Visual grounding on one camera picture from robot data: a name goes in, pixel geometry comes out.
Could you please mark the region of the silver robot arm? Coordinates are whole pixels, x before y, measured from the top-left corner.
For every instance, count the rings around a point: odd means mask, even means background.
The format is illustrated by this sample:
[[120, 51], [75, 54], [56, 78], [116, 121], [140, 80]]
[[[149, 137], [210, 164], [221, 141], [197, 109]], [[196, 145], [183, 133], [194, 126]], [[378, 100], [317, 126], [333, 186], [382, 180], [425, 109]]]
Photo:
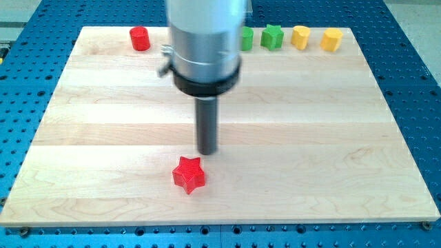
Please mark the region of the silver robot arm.
[[240, 73], [245, 0], [166, 0], [170, 44], [158, 75], [173, 73], [175, 86], [198, 98], [229, 91]]

